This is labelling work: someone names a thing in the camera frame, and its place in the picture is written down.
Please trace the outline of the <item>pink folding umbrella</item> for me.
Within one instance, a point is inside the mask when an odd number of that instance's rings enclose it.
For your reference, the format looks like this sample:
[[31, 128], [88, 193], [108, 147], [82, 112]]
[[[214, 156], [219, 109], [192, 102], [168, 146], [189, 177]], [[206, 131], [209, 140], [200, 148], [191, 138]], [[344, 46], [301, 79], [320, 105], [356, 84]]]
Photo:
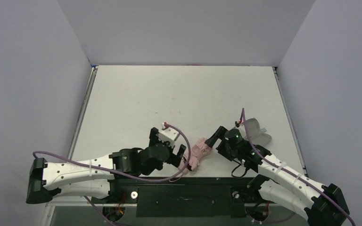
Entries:
[[212, 152], [212, 148], [206, 144], [207, 138], [200, 138], [191, 148], [191, 157], [188, 162], [187, 168], [183, 170], [183, 175], [188, 174], [189, 171], [194, 171], [199, 166], [203, 157]]

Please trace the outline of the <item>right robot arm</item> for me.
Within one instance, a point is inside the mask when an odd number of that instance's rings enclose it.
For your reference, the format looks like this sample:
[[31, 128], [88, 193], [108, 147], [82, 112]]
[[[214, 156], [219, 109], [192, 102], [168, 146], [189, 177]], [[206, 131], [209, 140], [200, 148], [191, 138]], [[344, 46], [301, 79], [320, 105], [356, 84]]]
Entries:
[[239, 160], [243, 167], [253, 170], [257, 176], [250, 183], [260, 197], [279, 204], [307, 220], [311, 226], [340, 226], [349, 216], [342, 190], [335, 184], [328, 186], [314, 181], [278, 159], [265, 145], [272, 137], [264, 129], [254, 129], [253, 137], [243, 137], [237, 127], [230, 130], [220, 126], [205, 140], [228, 159]]

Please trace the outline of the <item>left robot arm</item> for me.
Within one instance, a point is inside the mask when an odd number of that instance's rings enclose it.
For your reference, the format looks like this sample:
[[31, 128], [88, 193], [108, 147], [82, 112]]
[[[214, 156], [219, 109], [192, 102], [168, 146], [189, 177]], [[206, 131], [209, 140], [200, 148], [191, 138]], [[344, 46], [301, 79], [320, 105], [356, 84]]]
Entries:
[[[74, 161], [49, 153], [33, 153], [30, 168], [26, 203], [48, 203], [63, 196], [89, 196], [100, 200], [120, 200], [122, 191], [118, 180], [133, 178], [144, 182], [159, 182], [146, 179], [155, 170], [162, 170], [165, 163], [179, 167], [190, 160], [191, 147], [187, 142], [174, 153], [178, 138], [185, 135], [173, 126], [164, 125], [159, 130], [153, 127], [146, 148], [125, 148], [118, 152], [84, 161]], [[49, 162], [38, 154], [61, 159]]]

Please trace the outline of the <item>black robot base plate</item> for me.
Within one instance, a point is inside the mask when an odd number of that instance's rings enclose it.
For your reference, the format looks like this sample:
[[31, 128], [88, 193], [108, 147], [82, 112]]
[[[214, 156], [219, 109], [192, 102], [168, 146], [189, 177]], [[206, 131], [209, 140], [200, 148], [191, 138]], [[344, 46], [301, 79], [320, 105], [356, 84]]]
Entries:
[[265, 207], [254, 178], [181, 178], [175, 182], [118, 179], [104, 204], [135, 204], [137, 217], [245, 217]]

